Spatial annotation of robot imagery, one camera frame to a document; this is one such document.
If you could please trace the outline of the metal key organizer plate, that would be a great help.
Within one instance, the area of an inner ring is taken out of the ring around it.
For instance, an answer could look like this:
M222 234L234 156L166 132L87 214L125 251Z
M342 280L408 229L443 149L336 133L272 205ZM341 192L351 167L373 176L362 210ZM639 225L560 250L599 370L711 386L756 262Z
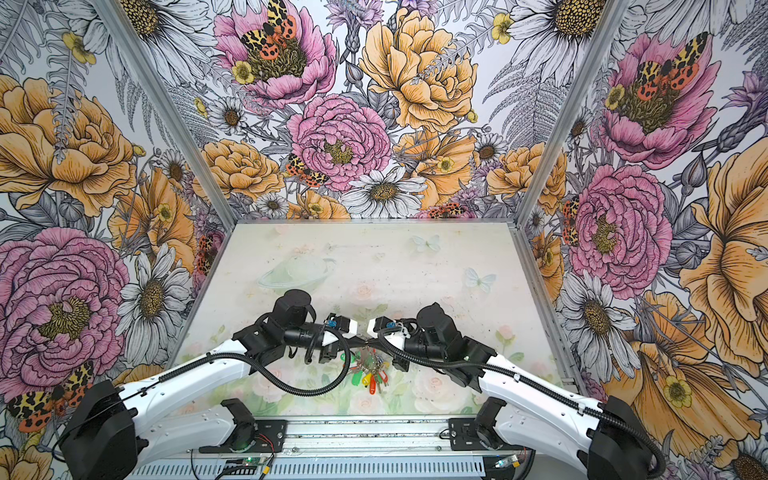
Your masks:
M358 350L354 356L355 363L351 369L354 374L371 375L377 383L388 382L387 369L389 363L376 348L365 346Z

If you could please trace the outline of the bunch of coloured key tags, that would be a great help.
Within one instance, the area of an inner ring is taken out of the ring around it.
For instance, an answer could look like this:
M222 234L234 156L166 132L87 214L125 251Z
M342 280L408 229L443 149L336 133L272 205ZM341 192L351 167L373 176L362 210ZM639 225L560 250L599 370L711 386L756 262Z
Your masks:
M355 356L354 356L354 354L352 355L351 367L350 367L350 370L348 372L348 377L351 379L351 383L353 385L365 387L368 390L370 395L376 395L380 390L382 390L384 387L387 387L389 385L388 369L390 367L390 363L388 361L387 361L389 363L389 367L387 369L388 382L387 383L377 383L376 380L371 377L371 375L363 376L360 373L354 374L351 371L351 369L353 368L354 363L355 363Z

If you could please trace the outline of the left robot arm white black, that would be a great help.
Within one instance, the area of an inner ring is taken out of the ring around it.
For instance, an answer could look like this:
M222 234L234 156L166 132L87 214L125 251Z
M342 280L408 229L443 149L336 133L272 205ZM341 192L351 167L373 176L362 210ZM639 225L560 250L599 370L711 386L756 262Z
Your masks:
M293 289L254 323L193 360L139 381L97 383L85 391L57 442L69 473L75 479L124 479L141 463L169 455L171 448L198 431L191 421L179 419L177 427L162 433L164 418L217 387L254 373L294 396L323 395L349 372L358 330L356 321L336 314L318 322L310 295ZM302 390L268 370L285 353L299 349L318 352L324 362L342 352L341 372L324 387Z

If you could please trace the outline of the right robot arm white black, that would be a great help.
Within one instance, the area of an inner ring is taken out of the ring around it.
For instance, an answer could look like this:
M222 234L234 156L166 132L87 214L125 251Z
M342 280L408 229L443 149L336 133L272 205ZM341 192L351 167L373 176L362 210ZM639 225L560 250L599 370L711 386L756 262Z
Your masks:
M666 471L662 449L625 401L600 401L540 379L463 335L437 303L413 318L377 317L367 333L402 365L434 369L484 395L475 422L490 450L527 447L590 479L658 479Z

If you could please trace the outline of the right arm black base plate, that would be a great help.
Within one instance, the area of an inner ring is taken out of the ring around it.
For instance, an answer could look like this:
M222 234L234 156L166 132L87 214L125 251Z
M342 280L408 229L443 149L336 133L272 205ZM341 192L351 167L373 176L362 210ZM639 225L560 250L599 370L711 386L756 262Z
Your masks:
M521 445L488 440L480 433L474 417L451 417L445 434L452 451L522 451Z

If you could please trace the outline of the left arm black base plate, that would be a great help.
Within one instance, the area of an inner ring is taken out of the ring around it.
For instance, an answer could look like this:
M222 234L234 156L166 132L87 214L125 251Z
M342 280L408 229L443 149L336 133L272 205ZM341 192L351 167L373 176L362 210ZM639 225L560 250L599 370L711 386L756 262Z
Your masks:
M286 420L273 419L258 419L252 424L239 423L222 443L204 446L198 451L203 454L279 453L283 451L287 426Z

